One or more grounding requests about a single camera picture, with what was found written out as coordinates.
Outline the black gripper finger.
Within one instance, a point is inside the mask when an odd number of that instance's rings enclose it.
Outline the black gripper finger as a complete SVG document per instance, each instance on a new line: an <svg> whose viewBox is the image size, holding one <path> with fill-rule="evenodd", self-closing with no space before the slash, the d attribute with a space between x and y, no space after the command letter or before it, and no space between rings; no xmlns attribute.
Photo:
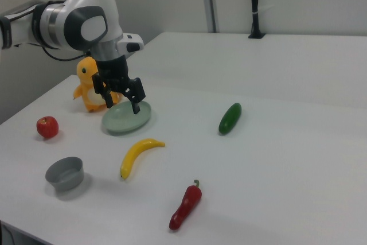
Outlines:
<svg viewBox="0 0 367 245"><path fill-rule="evenodd" d="M138 114L140 112L140 102L146 97L140 78L137 77L127 81L124 96L131 102L133 113Z"/></svg>
<svg viewBox="0 0 367 245"><path fill-rule="evenodd" d="M92 82L95 93L101 95L106 103L107 108L111 108L114 105L114 101L111 96L110 84L104 82L99 73L95 73L92 76Z"/></svg>

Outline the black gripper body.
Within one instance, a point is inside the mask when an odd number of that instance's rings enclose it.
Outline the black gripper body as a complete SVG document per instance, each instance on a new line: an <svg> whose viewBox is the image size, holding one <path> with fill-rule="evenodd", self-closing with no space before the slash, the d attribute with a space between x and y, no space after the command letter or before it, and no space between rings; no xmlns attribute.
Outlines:
<svg viewBox="0 0 367 245"><path fill-rule="evenodd" d="M95 74L95 92L103 93L103 85L110 91L125 93L134 90L134 80L128 76L128 66L125 56L114 60L96 60L97 73Z"/></svg>

